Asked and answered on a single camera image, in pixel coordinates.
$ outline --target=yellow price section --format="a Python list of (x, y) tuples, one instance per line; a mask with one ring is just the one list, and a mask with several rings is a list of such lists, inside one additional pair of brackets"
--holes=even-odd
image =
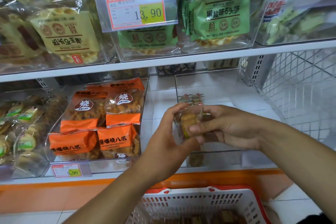
[(142, 24), (165, 22), (165, 11), (162, 3), (139, 5)]
[(69, 175), (70, 175), (70, 177), (82, 176), (82, 173), (79, 169), (69, 169)]

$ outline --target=orange snack package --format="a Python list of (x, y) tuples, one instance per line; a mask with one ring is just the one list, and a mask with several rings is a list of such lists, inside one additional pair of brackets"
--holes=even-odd
[(49, 134), (50, 150), (63, 161), (99, 159), (97, 133), (94, 130), (72, 130)]
[(140, 137), (133, 124), (97, 130), (101, 152), (105, 158), (139, 156)]
[(140, 78), (115, 81), (86, 87), (91, 90), (106, 90), (106, 126), (140, 124), (144, 106), (145, 87)]
[(77, 91), (61, 120), (61, 132), (73, 129), (95, 129), (105, 122), (106, 91)]

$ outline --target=person's right hand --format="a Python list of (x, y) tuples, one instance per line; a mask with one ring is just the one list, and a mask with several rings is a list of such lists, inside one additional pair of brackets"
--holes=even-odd
[(261, 129), (271, 125), (269, 123), (272, 121), (224, 105), (205, 105), (203, 111), (215, 118), (190, 126), (188, 129), (190, 136), (213, 131), (220, 142), (244, 149), (260, 150)]

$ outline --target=person's left hand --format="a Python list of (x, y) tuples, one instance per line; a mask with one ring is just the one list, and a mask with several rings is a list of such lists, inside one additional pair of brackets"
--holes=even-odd
[(178, 103), (165, 112), (145, 152), (134, 165), (146, 175), (148, 182), (152, 183), (151, 186), (175, 174), (187, 156), (192, 151), (199, 150), (200, 144), (204, 142), (202, 136), (190, 138), (181, 145), (177, 145), (174, 140), (174, 115), (187, 106), (185, 103)]

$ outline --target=person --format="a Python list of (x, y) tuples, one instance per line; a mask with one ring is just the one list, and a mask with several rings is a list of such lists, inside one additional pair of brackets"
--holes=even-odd
[(169, 108), (138, 161), (64, 224), (124, 223), (144, 193), (173, 175), (209, 131), (221, 131), (228, 145), (262, 151), (336, 223), (336, 152), (284, 123), (233, 107), (207, 105), (204, 112), (214, 119), (190, 126), (191, 138), (177, 145), (172, 123), (186, 107), (179, 103)]

